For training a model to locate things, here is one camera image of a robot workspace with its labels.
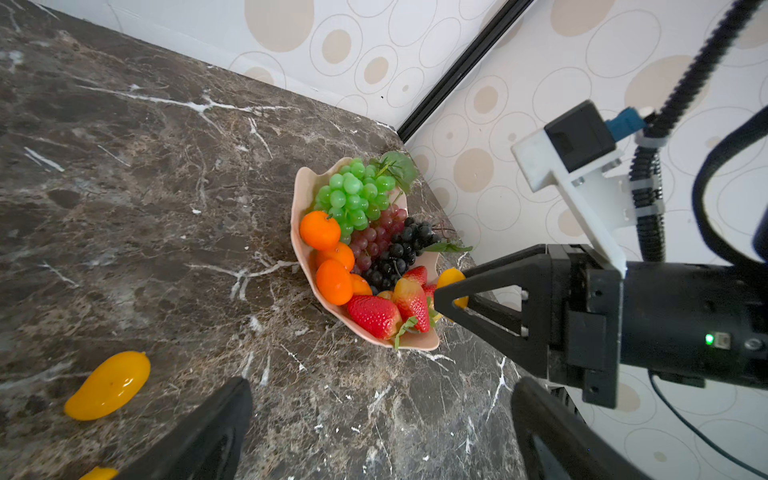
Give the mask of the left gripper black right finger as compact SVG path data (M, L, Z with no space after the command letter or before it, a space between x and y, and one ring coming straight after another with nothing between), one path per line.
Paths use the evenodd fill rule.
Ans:
M534 379L515 386L511 411L530 479L645 479Z

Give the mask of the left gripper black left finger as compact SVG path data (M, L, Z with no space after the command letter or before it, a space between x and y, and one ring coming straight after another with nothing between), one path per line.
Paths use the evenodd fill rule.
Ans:
M117 477L233 479L252 413L248 380L232 377Z

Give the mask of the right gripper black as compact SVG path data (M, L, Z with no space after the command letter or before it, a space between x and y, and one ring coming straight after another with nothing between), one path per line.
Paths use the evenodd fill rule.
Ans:
M438 312L530 374L579 388L583 402L616 406L623 307L619 270L587 245L550 244L464 275L435 291ZM521 289L519 311L487 297L507 287Z

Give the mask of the strawberry red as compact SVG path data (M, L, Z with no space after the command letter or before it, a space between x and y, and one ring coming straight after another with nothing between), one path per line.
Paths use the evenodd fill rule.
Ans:
M425 292L425 295L428 300L433 301L434 300L434 293L437 289L436 284L426 284L423 286L423 291Z
M403 277L405 279L413 280L419 283L421 286L425 286L428 280L428 271L425 266L419 265L408 270Z
M401 278L393 291L392 302L398 308L403 324L394 336L394 348L400 347L400 337L410 330L427 333L431 330L430 309L421 284L413 279Z

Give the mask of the strawberry with leaves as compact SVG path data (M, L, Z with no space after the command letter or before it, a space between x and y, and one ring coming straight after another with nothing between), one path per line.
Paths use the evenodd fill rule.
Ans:
M355 295L346 308L352 321L379 340L393 339L402 326L398 308L386 298Z

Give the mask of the black grape bunch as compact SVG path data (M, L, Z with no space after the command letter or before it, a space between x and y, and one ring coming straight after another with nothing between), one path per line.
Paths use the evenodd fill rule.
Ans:
M377 230L377 253L371 255L371 264L362 277L373 293L392 291L416 261L426 252L468 252L471 247L444 236L446 228L434 227L428 221L414 217L396 217L388 226Z

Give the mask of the orange mandarin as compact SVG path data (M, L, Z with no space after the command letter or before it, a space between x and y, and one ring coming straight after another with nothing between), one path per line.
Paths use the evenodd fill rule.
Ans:
M372 296L373 291L368 282L357 274L350 275L353 294L356 296Z
M335 260L351 272L355 266L356 258L353 250L345 243L338 242L334 247L315 252L315 267L319 268L325 261Z
M303 242L311 248L325 251L339 243L341 228L332 215L324 211L312 211L302 218L299 234Z
M315 283L322 297L330 304L343 306L353 296L352 279L345 266L333 259L321 263Z

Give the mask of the red grape bunch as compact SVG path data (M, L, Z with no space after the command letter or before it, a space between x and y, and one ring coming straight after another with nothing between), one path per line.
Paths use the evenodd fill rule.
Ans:
M355 257L356 273L370 269L373 262L389 250L395 237L404 230L407 217L406 209L391 206L366 229L352 234L349 247Z

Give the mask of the green grape bunch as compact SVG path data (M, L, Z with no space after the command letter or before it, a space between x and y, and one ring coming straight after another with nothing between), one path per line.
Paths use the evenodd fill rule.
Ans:
M349 244L355 232L368 228L409 193L418 176L412 158L401 151L344 160L320 184L311 206L333 218L340 226L341 241Z

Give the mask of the pink scalloped fruit bowl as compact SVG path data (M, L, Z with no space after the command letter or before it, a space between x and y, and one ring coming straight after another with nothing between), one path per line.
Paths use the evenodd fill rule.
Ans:
M320 293L315 285L315 250L309 245L305 244L300 235L300 223L303 217L310 211L310 207L313 205L314 197L319 189L328 183L330 177L338 173L340 169L348 165L353 159L351 157L343 157L338 160L330 169L324 173L316 173L309 167L301 167L295 178L294 192L293 192L293 204L291 210L291 242L297 257L297 260L310 284L312 292L315 297L320 301L324 309L344 324L349 330L354 332L358 337L368 341L377 346L384 348L393 348L393 344L388 340L380 340L372 336L365 329L357 325L347 315L346 307L337 306L326 301L323 295ZM399 189L395 189L390 194L392 200L398 195ZM394 204L405 210L408 210L408 200L405 194L399 199L394 200ZM436 282L439 274L437 272L437 261L439 254L435 252L426 252L419 256L415 262L415 267L425 266L427 270L428 282ZM406 332L400 337L400 350L419 350L419 351L433 351L440 345L440 338L437 333L436 327L432 328L427 333L411 333Z

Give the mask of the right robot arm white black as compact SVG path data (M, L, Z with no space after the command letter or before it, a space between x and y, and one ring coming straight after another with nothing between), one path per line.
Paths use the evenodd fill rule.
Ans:
M513 146L529 187L556 188L586 243L535 245L435 292L439 313L527 371L511 410L532 479L642 477L545 381L605 408L618 403L621 365L645 369L651 383L767 385L767 227L759 225L750 258L712 227L705 207L717 172L765 138L766 112L720 141L695 177L693 216L720 265L667 261L659 167L674 128L759 7L732 3L660 109L630 107L606 120L587 100Z

